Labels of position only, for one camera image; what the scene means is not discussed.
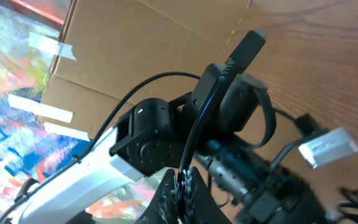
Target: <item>wood grain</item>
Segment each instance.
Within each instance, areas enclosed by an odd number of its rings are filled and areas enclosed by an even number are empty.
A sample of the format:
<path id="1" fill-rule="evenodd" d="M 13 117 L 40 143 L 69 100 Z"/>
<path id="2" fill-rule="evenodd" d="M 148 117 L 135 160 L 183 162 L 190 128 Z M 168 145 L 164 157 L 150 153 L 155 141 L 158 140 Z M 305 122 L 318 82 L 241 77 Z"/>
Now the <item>wood grain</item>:
<path id="1" fill-rule="evenodd" d="M 253 0 L 221 62 L 256 27 L 266 31 L 267 42 L 247 71 L 269 86 L 274 105 L 294 116 L 311 113 L 331 129 L 344 126 L 358 143 L 358 1 Z M 252 118 L 240 136 L 260 140 L 261 119 Z M 258 153 L 274 158 L 297 138 L 295 132 L 280 118 L 273 139 Z M 284 164 L 311 183 L 327 209 L 344 200 L 339 186 L 358 187 L 358 154 L 311 170 L 291 152 Z"/>

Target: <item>black strap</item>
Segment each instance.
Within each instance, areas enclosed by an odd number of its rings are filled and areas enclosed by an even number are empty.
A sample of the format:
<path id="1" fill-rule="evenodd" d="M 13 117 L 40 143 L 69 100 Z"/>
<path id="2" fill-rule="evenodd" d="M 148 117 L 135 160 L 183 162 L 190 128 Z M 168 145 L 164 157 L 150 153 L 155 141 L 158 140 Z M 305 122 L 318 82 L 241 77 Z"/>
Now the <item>black strap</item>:
<path id="1" fill-rule="evenodd" d="M 259 103 L 264 112 L 266 129 L 263 139 L 258 144 L 249 146 L 247 148 L 249 150 L 257 149 L 264 146 L 267 142 L 270 141 L 276 130 L 276 115 L 272 106 L 272 102 L 270 101 L 269 95 L 265 90 L 261 90 L 258 88 L 254 88 L 254 92 L 258 97 Z"/>

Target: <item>robotic arm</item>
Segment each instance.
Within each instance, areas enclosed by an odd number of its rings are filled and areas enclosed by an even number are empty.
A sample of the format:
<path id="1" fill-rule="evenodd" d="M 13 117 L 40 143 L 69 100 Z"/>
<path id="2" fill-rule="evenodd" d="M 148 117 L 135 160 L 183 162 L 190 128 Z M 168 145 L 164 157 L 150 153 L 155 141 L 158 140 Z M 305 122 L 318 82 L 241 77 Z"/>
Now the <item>robotic arm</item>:
<path id="1" fill-rule="evenodd" d="M 226 66 L 208 65 L 193 92 L 170 102 L 158 98 L 141 101 L 119 118 L 116 128 L 102 135 L 118 106 L 86 154 L 33 192 L 23 191 L 15 216 L 5 222 L 79 223 L 87 217 L 88 222 L 82 223 L 94 223 L 83 211 L 86 207 L 122 185 L 172 167 L 179 168 L 178 176 L 173 170 L 166 172 L 137 223 L 230 223 L 210 194 L 212 178 L 233 195 L 232 203 L 244 205 L 236 217 L 240 223 L 330 223 L 309 185 L 280 166 L 292 148 L 327 131 L 310 116 L 302 116 L 294 122 L 303 138 L 284 147 L 272 162 L 253 151 L 270 140 L 276 127 L 277 111 L 267 87 L 244 73 L 264 43 L 264 34 L 251 30 Z M 243 129 L 259 105 L 265 116 L 265 135 L 251 145 L 234 132 Z M 325 150 L 317 153 L 312 150 L 316 147 L 308 145 L 304 149 L 313 166 L 334 159 Z M 352 151 L 350 146 L 342 150 L 343 155 Z M 208 185 L 197 168 L 190 166 L 192 158 L 209 172 Z"/>

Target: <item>white tape strip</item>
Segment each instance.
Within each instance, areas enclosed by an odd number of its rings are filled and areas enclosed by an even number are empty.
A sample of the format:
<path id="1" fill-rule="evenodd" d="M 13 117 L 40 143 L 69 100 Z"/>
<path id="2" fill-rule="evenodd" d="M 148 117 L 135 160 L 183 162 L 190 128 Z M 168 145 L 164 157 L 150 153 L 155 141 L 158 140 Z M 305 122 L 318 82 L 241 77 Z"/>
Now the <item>white tape strip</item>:
<path id="1" fill-rule="evenodd" d="M 38 103 L 34 100 L 23 98 L 9 94 L 7 97 L 9 106 L 20 110 L 32 112 L 37 115 L 41 115 L 47 118 L 56 119 L 66 123 L 70 123 L 73 118 L 73 112 L 59 109 L 53 106 Z"/>
<path id="2" fill-rule="evenodd" d="M 63 127 L 57 124 L 51 124 L 49 122 L 44 123 L 44 128 L 45 131 L 48 133 L 60 134 L 72 138 L 81 139 L 84 141 L 90 141 L 90 139 L 88 138 L 88 133 L 84 131 Z"/>
<path id="3" fill-rule="evenodd" d="M 73 52 L 71 51 L 73 46 L 71 46 L 70 44 L 64 44 L 57 40 L 53 40 L 49 37 L 35 34 L 33 32 L 30 32 L 29 34 L 29 46 L 35 47 L 36 49 L 42 50 L 50 54 L 59 55 L 72 60 L 76 60 L 73 55 Z"/>

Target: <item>cardboard box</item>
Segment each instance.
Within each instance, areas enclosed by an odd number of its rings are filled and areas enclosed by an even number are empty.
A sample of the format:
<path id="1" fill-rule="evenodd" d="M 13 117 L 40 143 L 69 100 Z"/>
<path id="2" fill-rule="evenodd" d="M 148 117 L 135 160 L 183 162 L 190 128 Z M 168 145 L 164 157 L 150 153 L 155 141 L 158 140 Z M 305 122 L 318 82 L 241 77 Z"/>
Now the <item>cardboard box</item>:
<path id="1" fill-rule="evenodd" d="M 54 58 L 42 97 L 42 103 L 72 111 L 73 121 L 40 116 L 37 121 L 86 131 L 92 138 L 113 105 L 140 82 L 169 71 L 201 74 L 217 62 L 246 5 L 242 0 L 73 0 L 60 42 L 73 46 L 76 60 Z M 188 77 L 156 80 L 122 110 L 150 97 L 172 100 L 195 85 Z"/>

